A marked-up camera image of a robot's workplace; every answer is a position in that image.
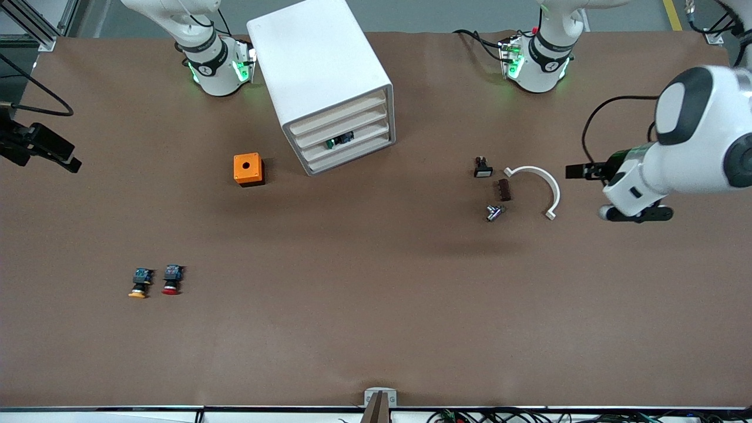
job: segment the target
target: small black connector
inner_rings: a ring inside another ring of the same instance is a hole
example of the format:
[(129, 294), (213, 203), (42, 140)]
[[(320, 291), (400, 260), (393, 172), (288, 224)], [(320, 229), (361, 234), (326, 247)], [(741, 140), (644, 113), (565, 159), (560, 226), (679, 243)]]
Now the small black connector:
[(499, 179), (499, 197), (501, 201), (511, 201), (512, 200), (512, 192), (509, 189), (509, 180)]
[(475, 157), (475, 172), (473, 176), (476, 178), (489, 178), (493, 175), (493, 167), (486, 164), (486, 157)]

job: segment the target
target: white curved plastic part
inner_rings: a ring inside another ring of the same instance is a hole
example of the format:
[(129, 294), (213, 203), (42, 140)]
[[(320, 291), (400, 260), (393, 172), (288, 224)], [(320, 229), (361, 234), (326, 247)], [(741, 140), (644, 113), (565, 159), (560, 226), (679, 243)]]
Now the white curved plastic part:
[(535, 166), (521, 166), (516, 168), (515, 170), (512, 169), (504, 169), (504, 173), (507, 174), (507, 176), (516, 175), (519, 172), (530, 172), (535, 173), (536, 175), (543, 178), (548, 184), (551, 186), (551, 191), (553, 192), (553, 204), (551, 207), (546, 211), (546, 217), (553, 220), (556, 217), (556, 214), (553, 213), (553, 210), (559, 205), (559, 200), (562, 197), (562, 192), (559, 189), (559, 183), (556, 182), (556, 179), (551, 176), (550, 173), (546, 172), (545, 170), (535, 167)]

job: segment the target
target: black electronic component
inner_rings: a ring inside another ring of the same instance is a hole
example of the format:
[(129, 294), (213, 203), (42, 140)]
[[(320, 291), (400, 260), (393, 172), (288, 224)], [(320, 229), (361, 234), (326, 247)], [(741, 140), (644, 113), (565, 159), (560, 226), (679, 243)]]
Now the black electronic component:
[(146, 298), (149, 285), (151, 285), (151, 279), (154, 271), (145, 267), (139, 267), (133, 274), (133, 289), (128, 297), (131, 298)]
[(75, 146), (41, 123), (26, 127), (11, 119), (6, 108), (0, 109), (0, 156), (18, 166), (26, 166), (32, 156), (53, 161), (72, 173), (81, 168), (73, 157)]
[(512, 200), (512, 192), (509, 189), (509, 180), (506, 178), (499, 179), (499, 197), (501, 197), (501, 201)]
[(475, 172), (473, 176), (476, 178), (489, 178), (493, 175), (493, 167), (486, 164), (486, 157), (475, 157)]
[(177, 264), (168, 264), (165, 269), (165, 287), (162, 289), (164, 295), (178, 295), (180, 282), (183, 281), (183, 267)]
[(355, 134), (353, 133), (353, 131), (349, 131), (345, 134), (338, 135), (330, 140), (327, 140), (326, 147), (332, 150), (335, 145), (347, 144), (348, 142), (351, 142), (354, 139), (355, 139)]

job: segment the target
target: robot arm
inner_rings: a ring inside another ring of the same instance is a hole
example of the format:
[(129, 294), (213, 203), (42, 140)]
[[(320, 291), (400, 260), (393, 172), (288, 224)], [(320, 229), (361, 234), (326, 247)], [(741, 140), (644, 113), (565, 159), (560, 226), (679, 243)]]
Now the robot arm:
[(584, 29), (580, 9), (606, 9), (629, 0), (536, 0), (541, 25), (534, 35), (513, 40), (503, 50), (512, 63), (502, 66), (505, 76), (532, 93), (551, 90), (569, 64), (572, 48)]
[(122, 0), (167, 31), (188, 58), (193, 80), (212, 96), (227, 96), (250, 81), (256, 52), (248, 43), (220, 37), (205, 15), (220, 0)]
[(619, 151), (606, 163), (567, 166), (567, 178), (602, 179), (609, 221), (665, 221), (670, 193), (722, 193), (752, 186), (752, 73), (702, 66), (663, 90), (658, 141)]

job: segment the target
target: table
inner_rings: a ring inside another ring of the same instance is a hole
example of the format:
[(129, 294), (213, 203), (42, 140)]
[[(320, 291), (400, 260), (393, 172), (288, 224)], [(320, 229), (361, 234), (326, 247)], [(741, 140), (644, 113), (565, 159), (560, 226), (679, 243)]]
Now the table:
[[(725, 63), (693, 33), (587, 33), (555, 92), (524, 93), (458, 35), (368, 34), (397, 145), (305, 176), (262, 84), (212, 98), (167, 39), (58, 41), (35, 76), (71, 118), (19, 113), (76, 144), (77, 175), (0, 163), (0, 403), (403, 405), (750, 402), (752, 195), (670, 196), (672, 221), (596, 217), (563, 178), (603, 100)], [(54, 107), (29, 88), (26, 104)], [(639, 145), (652, 102), (609, 105), (590, 149)], [(268, 183), (241, 189), (232, 156)], [(514, 200), (493, 224), (484, 155)], [(133, 300), (136, 267), (186, 266), (183, 293)]]

